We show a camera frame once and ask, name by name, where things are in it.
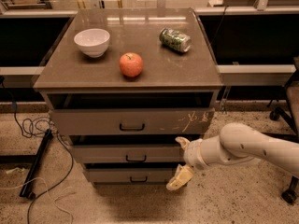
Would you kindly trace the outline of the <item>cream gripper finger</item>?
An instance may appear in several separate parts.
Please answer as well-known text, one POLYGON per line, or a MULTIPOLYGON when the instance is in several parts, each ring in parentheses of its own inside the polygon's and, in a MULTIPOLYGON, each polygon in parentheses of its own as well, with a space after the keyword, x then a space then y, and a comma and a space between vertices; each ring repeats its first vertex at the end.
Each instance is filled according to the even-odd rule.
POLYGON ((178 165, 175 175, 169 180, 166 188, 170 191, 178 190, 186 185, 194 176, 194 170, 189 165, 178 165))
POLYGON ((176 141, 180 144, 180 146, 183 150, 185 150, 190 144, 190 141, 187 138, 182 137, 182 136, 178 136, 176 138, 176 141))

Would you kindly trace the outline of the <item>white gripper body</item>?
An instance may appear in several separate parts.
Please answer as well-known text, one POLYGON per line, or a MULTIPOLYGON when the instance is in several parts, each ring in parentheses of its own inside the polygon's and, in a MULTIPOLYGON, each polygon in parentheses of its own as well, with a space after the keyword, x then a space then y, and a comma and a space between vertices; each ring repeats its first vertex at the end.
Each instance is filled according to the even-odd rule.
POLYGON ((205 163, 202 153, 201 153, 201 145, 203 143, 202 139, 189 141, 184 148, 183 158, 185 162, 197 170, 204 170, 207 168, 207 164, 205 163))

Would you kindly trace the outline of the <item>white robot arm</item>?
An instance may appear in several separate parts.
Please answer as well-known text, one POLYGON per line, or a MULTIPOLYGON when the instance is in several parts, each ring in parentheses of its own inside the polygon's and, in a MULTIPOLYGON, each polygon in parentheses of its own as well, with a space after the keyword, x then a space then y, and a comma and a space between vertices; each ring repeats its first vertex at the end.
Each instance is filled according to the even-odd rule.
POLYGON ((194 170, 204 170, 212 165, 236 165, 256 159, 266 160, 299 177, 299 144, 270 137, 242 123, 225 125, 217 136, 189 141, 177 137, 183 149, 185 165, 178 165, 175 175, 166 185, 177 190, 194 176, 194 170))

